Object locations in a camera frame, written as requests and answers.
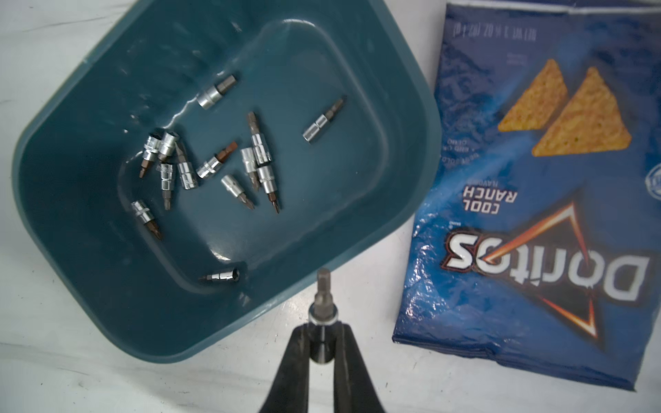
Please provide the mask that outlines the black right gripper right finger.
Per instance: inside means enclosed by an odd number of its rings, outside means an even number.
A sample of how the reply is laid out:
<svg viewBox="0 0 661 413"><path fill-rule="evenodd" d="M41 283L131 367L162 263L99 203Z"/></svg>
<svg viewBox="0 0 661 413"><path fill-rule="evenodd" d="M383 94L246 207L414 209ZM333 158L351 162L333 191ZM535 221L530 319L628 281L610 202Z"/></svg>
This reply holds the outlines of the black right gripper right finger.
<svg viewBox="0 0 661 413"><path fill-rule="evenodd" d="M337 327L333 395L335 412L385 412L353 330L344 323Z"/></svg>

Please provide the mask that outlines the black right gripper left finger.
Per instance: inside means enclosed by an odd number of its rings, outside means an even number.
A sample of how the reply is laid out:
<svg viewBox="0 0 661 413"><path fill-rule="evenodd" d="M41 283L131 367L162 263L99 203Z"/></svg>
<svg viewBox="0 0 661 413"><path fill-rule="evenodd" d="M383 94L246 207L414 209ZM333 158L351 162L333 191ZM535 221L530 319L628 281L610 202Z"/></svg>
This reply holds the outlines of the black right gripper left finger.
<svg viewBox="0 0 661 413"><path fill-rule="evenodd" d="M308 412L311 344L309 324L294 328L261 413Z"/></svg>

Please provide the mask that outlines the silver screwdriver bit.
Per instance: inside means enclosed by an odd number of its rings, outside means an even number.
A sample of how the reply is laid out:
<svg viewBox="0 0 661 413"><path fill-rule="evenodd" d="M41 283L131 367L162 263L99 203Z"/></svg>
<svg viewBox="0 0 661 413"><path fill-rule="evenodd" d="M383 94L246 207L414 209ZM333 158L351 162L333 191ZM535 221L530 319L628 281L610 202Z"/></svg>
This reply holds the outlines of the silver screwdriver bit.
<svg viewBox="0 0 661 413"><path fill-rule="evenodd" d="M178 134L172 131L165 131L158 148L158 160L164 163L177 149Z"/></svg>
<svg viewBox="0 0 661 413"><path fill-rule="evenodd" d="M189 162L189 159L187 157L186 152L183 149L182 144L177 143L176 153L177 153L177 167L182 182L182 187L185 190L196 189L198 187L196 175L194 174L192 164L191 162Z"/></svg>
<svg viewBox="0 0 661 413"><path fill-rule="evenodd" d="M280 206L277 196L277 185L275 181L275 173L273 172L270 165L263 165L258 168L258 178L264 189L264 192L267 194L270 203L275 208L276 213L280 213Z"/></svg>
<svg viewBox="0 0 661 413"><path fill-rule="evenodd" d="M196 171L196 174L202 180L208 179L215 175L230 157L230 155L238 149L238 144L233 141L225 149L213 155L210 160L204 162Z"/></svg>
<svg viewBox="0 0 661 413"><path fill-rule="evenodd" d="M251 180L251 186L255 191L258 191L261 187L258 176L258 163L256 162L256 156L252 147L246 147L240 151L242 162L244 165L245 173L248 175Z"/></svg>
<svg viewBox="0 0 661 413"><path fill-rule="evenodd" d="M306 130L303 132L303 139L311 143L320 131L332 121L332 119L337 115L340 109L344 106L345 99L343 97L339 98L335 103L330 106L323 114L321 114Z"/></svg>
<svg viewBox="0 0 661 413"><path fill-rule="evenodd" d="M156 237L156 239L162 240L163 234L151 213L151 209L146 206L146 203L144 203L144 201L133 201L131 203L131 208L136 219L139 220L151 232L151 234Z"/></svg>
<svg viewBox="0 0 661 413"><path fill-rule="evenodd" d="M247 115L247 119L249 128L251 129L251 140L256 156L256 163L259 166L268 165L272 162L272 156L265 136L259 127L258 117L256 117L254 112L250 112Z"/></svg>
<svg viewBox="0 0 661 413"><path fill-rule="evenodd" d="M140 164L139 178L142 179L146 172L150 169L151 165L158 159L158 153L161 146L161 139L154 135L150 134L147 138L146 144L144 145L144 151L142 155L142 161Z"/></svg>
<svg viewBox="0 0 661 413"><path fill-rule="evenodd" d="M213 107L213 105L218 103L225 94L227 94L227 91L230 91L237 82L238 80L236 77L230 75L220 83L210 86L199 94L197 97L198 104L204 109Z"/></svg>
<svg viewBox="0 0 661 413"><path fill-rule="evenodd" d="M311 359L318 364L335 357L338 310L332 296L332 273L321 268L317 273L317 292L308 311L308 337Z"/></svg>
<svg viewBox="0 0 661 413"><path fill-rule="evenodd" d="M238 268L231 268L227 271L221 271L209 275L203 275L200 278L201 282L237 282L240 278L240 271Z"/></svg>
<svg viewBox="0 0 661 413"><path fill-rule="evenodd" d="M227 192L230 193L234 198L238 199L243 205L249 208L249 210L255 209L254 203L248 198L244 188L239 184L233 175L225 175L222 177L221 182L223 183Z"/></svg>
<svg viewBox="0 0 661 413"><path fill-rule="evenodd" d="M164 207L166 211L170 211L174 188L174 167L171 163L161 163L159 170Z"/></svg>

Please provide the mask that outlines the teal plastic storage box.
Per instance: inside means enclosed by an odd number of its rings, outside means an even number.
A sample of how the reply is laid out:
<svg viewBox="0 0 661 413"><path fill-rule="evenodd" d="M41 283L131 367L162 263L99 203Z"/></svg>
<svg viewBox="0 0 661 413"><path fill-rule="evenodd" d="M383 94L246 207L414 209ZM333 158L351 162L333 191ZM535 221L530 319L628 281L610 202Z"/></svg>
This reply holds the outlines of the teal plastic storage box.
<svg viewBox="0 0 661 413"><path fill-rule="evenodd" d="M172 363L398 229L440 149L382 1L139 1L25 128L11 182L100 332Z"/></svg>

